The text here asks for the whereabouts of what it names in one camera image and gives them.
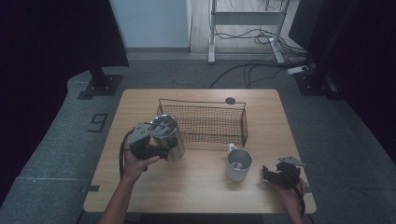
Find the wire basket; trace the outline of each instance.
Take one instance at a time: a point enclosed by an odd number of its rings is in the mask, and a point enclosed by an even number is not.
[[[184,142],[234,143],[244,147],[248,140],[246,103],[159,101],[157,115],[173,116]]]

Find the white wall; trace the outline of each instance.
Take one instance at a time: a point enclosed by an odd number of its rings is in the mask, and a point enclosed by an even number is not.
[[[191,0],[110,0],[125,48],[188,48]]]

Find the power strip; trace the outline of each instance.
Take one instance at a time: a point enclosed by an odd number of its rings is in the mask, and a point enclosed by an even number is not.
[[[297,73],[308,72],[308,71],[309,71],[309,68],[307,66],[301,66],[301,67],[295,67],[295,68],[288,69],[288,74],[294,75]]]

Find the wooden table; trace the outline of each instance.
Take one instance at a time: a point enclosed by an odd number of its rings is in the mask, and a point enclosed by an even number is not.
[[[227,145],[185,143],[177,162],[158,161],[134,187],[129,212],[137,213],[284,213],[273,187],[262,180],[262,166],[275,171],[279,157],[300,159],[279,95],[275,90],[127,90],[123,93],[102,156],[84,203],[87,212],[103,212],[120,181],[119,152],[123,136],[139,121],[155,118],[159,98],[246,103],[245,149],[253,164],[245,180],[225,174]],[[302,169],[302,178],[306,180]],[[316,210],[312,193],[304,196],[306,213]]]

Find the stainless steel mug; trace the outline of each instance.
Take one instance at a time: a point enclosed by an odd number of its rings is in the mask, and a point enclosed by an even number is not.
[[[183,157],[183,139],[174,117],[166,114],[159,115],[151,122],[149,129],[154,142],[158,146],[174,146],[177,142],[177,145],[169,150],[167,161],[178,161]]]
[[[237,148],[234,144],[229,144],[227,151],[228,162],[225,173],[234,181],[245,179],[252,163],[250,153],[242,148]]]

